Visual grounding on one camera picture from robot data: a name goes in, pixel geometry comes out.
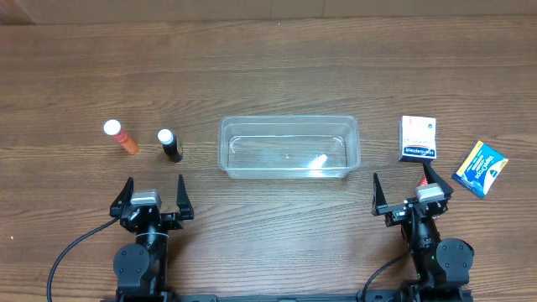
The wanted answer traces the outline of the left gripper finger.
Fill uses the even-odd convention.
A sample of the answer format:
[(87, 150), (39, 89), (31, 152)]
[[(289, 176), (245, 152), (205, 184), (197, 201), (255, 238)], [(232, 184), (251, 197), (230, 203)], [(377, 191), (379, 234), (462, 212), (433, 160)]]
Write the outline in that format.
[(195, 218), (195, 212), (187, 195), (182, 174), (178, 178), (176, 205), (179, 208), (181, 220), (193, 220)]
[(130, 200), (133, 195), (133, 184), (133, 178), (129, 177), (120, 194), (110, 205), (109, 215), (111, 217), (120, 217), (123, 213), (125, 206), (130, 205)]

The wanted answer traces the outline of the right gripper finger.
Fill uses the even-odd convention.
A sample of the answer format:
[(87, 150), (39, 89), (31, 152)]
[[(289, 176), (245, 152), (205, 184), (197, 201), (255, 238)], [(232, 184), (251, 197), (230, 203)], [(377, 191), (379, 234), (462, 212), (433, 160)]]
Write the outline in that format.
[(387, 207), (387, 202), (383, 193), (381, 183), (378, 178), (378, 174), (373, 174), (373, 203), (372, 203), (372, 215), (379, 216), (384, 213), (384, 209)]
[(423, 163), (425, 178), (429, 185), (438, 184), (444, 196), (451, 196), (454, 190), (433, 170), (430, 163)]

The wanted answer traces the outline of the black bottle white cap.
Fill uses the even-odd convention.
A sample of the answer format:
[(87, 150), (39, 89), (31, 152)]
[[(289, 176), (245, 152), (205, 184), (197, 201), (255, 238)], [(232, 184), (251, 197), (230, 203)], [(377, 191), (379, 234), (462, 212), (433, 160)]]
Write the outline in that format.
[(158, 132), (158, 140), (161, 142), (164, 153), (170, 161), (179, 163), (183, 159), (183, 151), (178, 143), (176, 135), (168, 128)]

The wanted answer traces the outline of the orange tube white cap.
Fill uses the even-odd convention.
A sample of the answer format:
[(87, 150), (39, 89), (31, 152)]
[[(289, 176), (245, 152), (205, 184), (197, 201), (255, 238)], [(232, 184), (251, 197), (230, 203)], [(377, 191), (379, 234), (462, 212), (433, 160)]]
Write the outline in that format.
[(116, 119), (110, 119), (103, 124), (103, 131), (106, 135), (114, 138), (129, 154), (135, 155), (139, 152), (139, 146), (125, 132), (122, 124)]

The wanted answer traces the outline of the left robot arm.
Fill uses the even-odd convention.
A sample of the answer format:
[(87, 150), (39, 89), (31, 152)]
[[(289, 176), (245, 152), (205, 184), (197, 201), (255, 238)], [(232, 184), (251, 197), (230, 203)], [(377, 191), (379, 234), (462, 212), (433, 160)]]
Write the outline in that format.
[(110, 216), (135, 235), (135, 242), (121, 247), (114, 259), (116, 301), (177, 301), (167, 285), (169, 232), (195, 217), (184, 178), (178, 177), (175, 212), (163, 213), (157, 190), (133, 188), (129, 178), (110, 206)]

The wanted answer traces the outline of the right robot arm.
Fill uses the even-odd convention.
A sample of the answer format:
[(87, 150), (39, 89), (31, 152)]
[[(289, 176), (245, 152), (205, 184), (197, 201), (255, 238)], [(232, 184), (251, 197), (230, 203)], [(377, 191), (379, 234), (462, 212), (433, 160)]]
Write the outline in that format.
[[(368, 279), (359, 301), (472, 301), (472, 292), (464, 290), (475, 255), (473, 247), (458, 238), (442, 239), (436, 217), (447, 212), (453, 189), (433, 170), (423, 164), (427, 184), (418, 186), (414, 196), (402, 204), (390, 206), (377, 174), (373, 175), (374, 216), (383, 216), (387, 227), (399, 226), (408, 248), (402, 255), (387, 262)], [(368, 289), (373, 280), (391, 265), (411, 256), (416, 280), (406, 280), (399, 289)]]

